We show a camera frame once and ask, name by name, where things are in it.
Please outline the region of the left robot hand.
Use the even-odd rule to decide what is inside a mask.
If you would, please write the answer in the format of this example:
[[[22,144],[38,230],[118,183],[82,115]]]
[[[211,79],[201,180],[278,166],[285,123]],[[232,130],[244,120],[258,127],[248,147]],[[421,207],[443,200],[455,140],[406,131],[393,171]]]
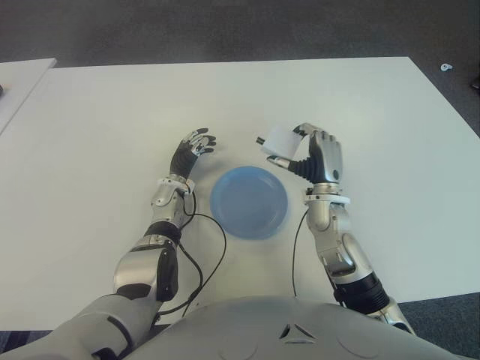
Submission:
[[[209,135],[208,132],[208,128],[193,130],[181,140],[170,162],[171,176],[177,176],[186,181],[198,158],[214,151],[216,137]]]

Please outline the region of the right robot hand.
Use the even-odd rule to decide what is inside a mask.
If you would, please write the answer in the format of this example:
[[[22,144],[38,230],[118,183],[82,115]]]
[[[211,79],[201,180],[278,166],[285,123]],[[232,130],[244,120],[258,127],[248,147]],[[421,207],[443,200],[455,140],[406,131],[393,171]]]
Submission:
[[[293,160],[300,142],[307,137],[308,156]],[[341,144],[335,136],[309,123],[292,131],[274,131],[262,145],[267,161],[306,179],[312,184],[341,182],[343,171]]]

